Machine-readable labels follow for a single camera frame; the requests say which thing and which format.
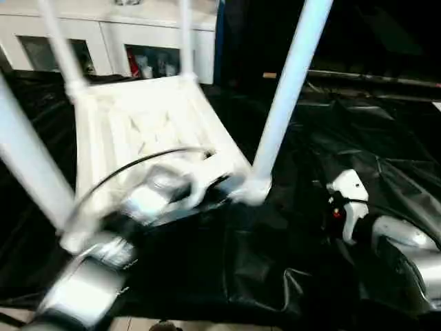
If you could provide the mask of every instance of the black tablecloth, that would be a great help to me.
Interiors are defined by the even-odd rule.
[[[91,79],[94,83],[124,80]],[[57,74],[16,73],[8,82],[70,184],[74,109]],[[271,100],[203,86],[209,102],[252,161]],[[319,177],[353,168],[374,203],[440,231],[441,114],[430,103],[302,99],[291,119],[264,205],[225,205],[149,233],[114,313],[209,319],[291,329],[421,325],[394,270],[365,248],[322,231]],[[69,256],[54,228],[2,165],[0,304],[33,308]]]

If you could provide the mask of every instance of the red object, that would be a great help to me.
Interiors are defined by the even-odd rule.
[[[335,209],[335,210],[332,212],[332,216],[333,216],[335,219],[341,219],[341,218],[342,218],[342,215],[341,215],[339,209]]]
[[[130,72],[132,73],[132,77],[141,77],[141,72],[139,71],[138,64],[136,63],[135,56],[133,55],[131,49],[127,50],[127,58],[129,60]]]

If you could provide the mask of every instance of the floor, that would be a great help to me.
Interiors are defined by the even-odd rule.
[[[0,312],[8,314],[16,319],[28,321],[32,312],[28,310],[15,310],[0,308]],[[132,317],[117,318],[111,331],[148,331],[152,325],[157,323],[156,319],[139,319]],[[257,326],[247,324],[214,324],[204,321],[173,321],[175,326],[183,331],[280,331],[278,328],[268,326]],[[14,331],[12,326],[0,323],[0,331]]]

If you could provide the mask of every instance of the cabinet door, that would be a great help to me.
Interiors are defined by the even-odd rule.
[[[157,78],[179,73],[181,31],[178,28],[100,24],[115,74]],[[193,33],[194,71],[201,83],[211,84],[214,70],[214,31]]]
[[[113,73],[98,22],[60,19],[60,23],[85,73]],[[13,69],[59,70],[40,17],[2,16],[0,45]]]

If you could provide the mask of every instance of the black cable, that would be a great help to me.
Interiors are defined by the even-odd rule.
[[[432,234],[432,233],[422,229],[422,226],[420,224],[417,224],[417,222],[415,222],[413,219],[409,218],[408,216],[404,215],[402,212],[400,212],[394,208],[386,207],[384,205],[378,205],[376,203],[372,203],[372,202],[365,201],[365,200],[344,198],[344,201],[346,201],[347,203],[350,203],[350,202],[361,203],[363,205],[367,205],[368,207],[378,209],[379,211],[384,212],[386,214],[390,214],[391,216],[395,216],[397,218],[404,219],[406,222],[409,222],[410,224],[412,224],[413,226],[417,227],[418,229],[423,231],[425,234],[427,234],[430,237],[430,239],[432,239],[435,242],[436,247],[441,251],[441,238],[436,234]]]
[[[75,220],[75,217],[77,216],[77,214],[78,214],[80,208],[83,206],[83,204],[86,203],[90,199],[90,197],[95,193],[96,190],[98,190],[103,184],[107,183],[110,179],[112,179],[116,175],[120,174],[121,172],[123,172],[123,171],[137,165],[137,164],[154,159],[156,157],[161,157],[163,155],[177,153],[177,152],[204,152],[206,154],[211,154],[210,151],[203,149],[203,148],[197,148],[197,147],[174,148],[171,150],[164,150],[162,152],[147,155],[146,157],[141,157],[140,159],[137,159],[135,161],[132,161],[132,162],[122,166],[121,168],[113,171],[111,174],[109,174],[104,179],[102,179],[99,183],[97,183],[93,188],[91,188],[86,194],[84,194],[81,197],[81,199],[73,207],[68,219],[66,220],[64,232],[71,229],[71,226]]]

